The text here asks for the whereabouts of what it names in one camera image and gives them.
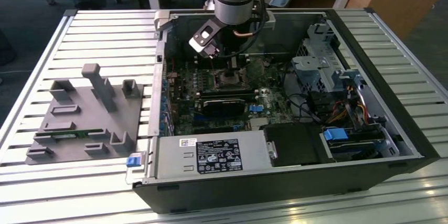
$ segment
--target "gray 3d-printed holder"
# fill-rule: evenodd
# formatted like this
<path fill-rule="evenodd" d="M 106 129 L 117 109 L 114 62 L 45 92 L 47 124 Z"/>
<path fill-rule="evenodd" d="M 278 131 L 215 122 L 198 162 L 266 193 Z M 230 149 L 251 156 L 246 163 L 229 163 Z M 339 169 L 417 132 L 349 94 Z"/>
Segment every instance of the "gray 3d-printed holder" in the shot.
<path fill-rule="evenodd" d="M 123 80 L 111 86 L 98 64 L 85 64 L 81 74 L 91 87 L 74 88 L 54 81 L 53 100 L 26 152 L 29 165 L 127 157 L 134 151 L 142 85 Z"/>

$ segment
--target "blue latch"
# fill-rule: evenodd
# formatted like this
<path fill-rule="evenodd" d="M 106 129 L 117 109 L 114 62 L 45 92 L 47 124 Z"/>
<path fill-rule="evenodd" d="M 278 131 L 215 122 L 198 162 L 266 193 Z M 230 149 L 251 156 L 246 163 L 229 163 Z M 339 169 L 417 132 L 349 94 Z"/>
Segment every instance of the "blue latch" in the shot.
<path fill-rule="evenodd" d="M 326 141 L 346 140 L 347 136 L 342 128 L 330 128 L 323 131 L 323 138 Z"/>
<path fill-rule="evenodd" d="M 249 112 L 262 112 L 262 105 L 249 105 Z"/>
<path fill-rule="evenodd" d="M 125 161 L 126 167 L 138 167 L 141 166 L 141 157 L 127 157 L 127 160 Z"/>

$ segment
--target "slotted metal table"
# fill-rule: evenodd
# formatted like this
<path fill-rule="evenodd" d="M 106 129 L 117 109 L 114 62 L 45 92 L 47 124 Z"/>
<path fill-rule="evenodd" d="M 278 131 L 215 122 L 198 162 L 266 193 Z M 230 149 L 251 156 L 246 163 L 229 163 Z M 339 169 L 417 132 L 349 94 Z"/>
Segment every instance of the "slotted metal table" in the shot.
<path fill-rule="evenodd" d="M 125 158 L 27 166 L 51 81 L 98 63 L 111 84 L 143 84 L 137 149 L 145 150 L 155 60 L 154 10 L 63 16 L 0 130 L 0 223 L 441 223 L 448 221 L 448 94 L 374 13 L 337 10 L 441 159 L 367 191 L 158 215 L 125 181 Z M 351 68 L 354 63 L 341 51 Z"/>

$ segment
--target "green circuit board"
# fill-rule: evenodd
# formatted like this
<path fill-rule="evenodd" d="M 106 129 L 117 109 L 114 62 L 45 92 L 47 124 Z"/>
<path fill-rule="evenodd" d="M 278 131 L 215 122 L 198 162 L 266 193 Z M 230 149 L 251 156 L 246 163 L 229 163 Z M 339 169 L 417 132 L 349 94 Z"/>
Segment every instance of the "green circuit board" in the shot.
<path fill-rule="evenodd" d="M 237 84 L 218 79 L 222 71 L 193 67 L 175 72 L 175 78 L 170 80 L 174 135 L 250 131 L 250 119 L 261 118 L 265 119 L 261 122 L 266 123 L 294 120 L 283 90 L 278 85 L 281 76 L 275 64 L 266 66 L 262 57 L 250 59 L 250 63 L 237 72 Z M 201 112 L 201 105 L 211 99 L 203 99 L 202 94 L 218 92 L 221 89 L 250 91 L 253 98 L 245 102 L 243 112 L 237 116 L 209 118 Z"/>

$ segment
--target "warning label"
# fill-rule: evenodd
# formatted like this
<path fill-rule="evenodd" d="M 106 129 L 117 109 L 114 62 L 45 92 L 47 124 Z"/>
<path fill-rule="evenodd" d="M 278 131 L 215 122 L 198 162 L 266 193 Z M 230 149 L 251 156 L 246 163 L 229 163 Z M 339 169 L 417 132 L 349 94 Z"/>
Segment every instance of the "warning label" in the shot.
<path fill-rule="evenodd" d="M 242 170 L 237 139 L 195 142 L 195 152 L 199 174 Z"/>

